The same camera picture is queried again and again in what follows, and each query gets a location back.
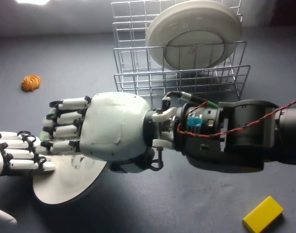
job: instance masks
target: blue circuit component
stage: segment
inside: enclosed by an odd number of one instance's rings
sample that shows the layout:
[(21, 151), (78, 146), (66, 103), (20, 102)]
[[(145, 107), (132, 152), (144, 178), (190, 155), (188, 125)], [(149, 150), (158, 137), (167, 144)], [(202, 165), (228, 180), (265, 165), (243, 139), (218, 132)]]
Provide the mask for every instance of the blue circuit component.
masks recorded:
[(188, 126), (189, 127), (201, 127), (203, 124), (203, 119), (198, 117), (189, 117), (188, 119)]

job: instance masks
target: table surface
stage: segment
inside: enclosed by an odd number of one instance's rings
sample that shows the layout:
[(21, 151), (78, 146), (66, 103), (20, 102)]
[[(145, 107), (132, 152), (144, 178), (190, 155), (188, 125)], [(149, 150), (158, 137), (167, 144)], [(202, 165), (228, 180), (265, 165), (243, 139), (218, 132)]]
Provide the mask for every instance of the table surface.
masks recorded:
[[(243, 63), (252, 68), (242, 99), (296, 100), (296, 27), (246, 28), (243, 40)], [(50, 101), (115, 91), (113, 48), (111, 34), (0, 39), (0, 130), (37, 134)], [(24, 93), (20, 82), (30, 73), (43, 82)], [(284, 207), (268, 232), (296, 233), (296, 166), (277, 162), (223, 174), (166, 150), (161, 171), (109, 171), (87, 195), (60, 206), (38, 202), (29, 179), (0, 178), (0, 208), (17, 219), (17, 233), (245, 233), (242, 218), (267, 196)]]

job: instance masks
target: bright light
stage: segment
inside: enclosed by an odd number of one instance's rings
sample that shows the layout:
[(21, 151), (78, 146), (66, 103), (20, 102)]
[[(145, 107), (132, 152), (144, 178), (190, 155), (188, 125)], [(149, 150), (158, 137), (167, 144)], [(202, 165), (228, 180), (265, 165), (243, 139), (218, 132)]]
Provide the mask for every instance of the bright light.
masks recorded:
[(35, 4), (35, 5), (45, 5), (50, 0), (16, 0), (18, 3), (29, 3), (29, 4)]

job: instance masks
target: plate on table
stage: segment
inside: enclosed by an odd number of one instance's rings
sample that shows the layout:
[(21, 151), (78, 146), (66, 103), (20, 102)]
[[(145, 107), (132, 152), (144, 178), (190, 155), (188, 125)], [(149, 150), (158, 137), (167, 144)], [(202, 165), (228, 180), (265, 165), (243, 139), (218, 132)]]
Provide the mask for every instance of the plate on table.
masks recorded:
[(52, 161), (55, 163), (53, 173), (33, 177), (36, 197), (51, 205), (70, 202), (85, 195), (109, 167), (105, 161), (81, 154), (55, 155)]
[(239, 41), (241, 34), (241, 21), (230, 8), (212, 0), (191, 0), (159, 14), (147, 30), (145, 44), (166, 46), (149, 53), (167, 69), (199, 69), (228, 58), (237, 47), (232, 42)]

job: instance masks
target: red wire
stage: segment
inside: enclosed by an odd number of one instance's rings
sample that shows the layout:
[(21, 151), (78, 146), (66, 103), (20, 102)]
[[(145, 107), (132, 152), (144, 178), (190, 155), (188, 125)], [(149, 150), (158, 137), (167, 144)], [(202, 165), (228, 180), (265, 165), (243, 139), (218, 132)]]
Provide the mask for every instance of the red wire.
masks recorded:
[[(207, 102), (204, 102), (204, 103), (202, 103), (201, 105), (197, 106), (196, 108), (194, 108), (193, 110), (191, 110), (191, 111), (187, 114), (187, 116), (189, 116), (194, 110), (199, 109), (199, 108), (203, 107), (203, 106), (206, 105), (206, 104), (207, 104)], [(253, 125), (259, 124), (259, 123), (261, 123), (263, 120), (265, 120), (266, 118), (273, 116), (273, 115), (274, 115), (275, 113), (277, 113), (278, 111), (282, 111), (282, 110), (284, 110), (284, 109), (286, 109), (286, 108), (289, 108), (290, 106), (292, 106), (292, 105), (294, 105), (294, 104), (296, 104), (296, 101), (293, 101), (292, 103), (290, 103), (290, 104), (288, 104), (288, 105), (286, 105), (286, 106), (284, 106), (284, 107), (278, 108), (278, 109), (274, 110), (273, 112), (271, 112), (271, 113), (269, 113), (269, 114), (267, 114), (267, 115), (261, 117), (260, 119), (258, 119), (258, 120), (256, 120), (256, 121), (253, 121), (253, 122), (249, 123), (248, 125), (245, 125), (245, 126), (243, 126), (243, 127), (241, 127), (241, 128), (236, 128), (236, 129), (233, 129), (233, 130), (229, 130), (229, 131), (226, 131), (226, 132), (223, 132), (223, 133), (215, 133), (215, 134), (205, 135), (205, 134), (195, 134), (195, 133), (191, 133), (191, 132), (188, 132), (188, 131), (181, 131), (181, 130), (180, 130), (181, 123), (178, 125), (178, 127), (177, 127), (177, 131), (178, 131), (178, 133), (180, 133), (180, 134), (187, 134), (187, 135), (191, 135), (191, 136), (194, 136), (194, 137), (204, 137), (204, 138), (212, 138), (212, 137), (217, 137), (217, 136), (227, 135), (227, 134), (229, 134), (229, 133), (233, 133), (233, 132), (237, 132), (237, 131), (242, 131), (242, 130), (244, 130), (244, 129), (250, 127), (250, 126), (253, 126)]]

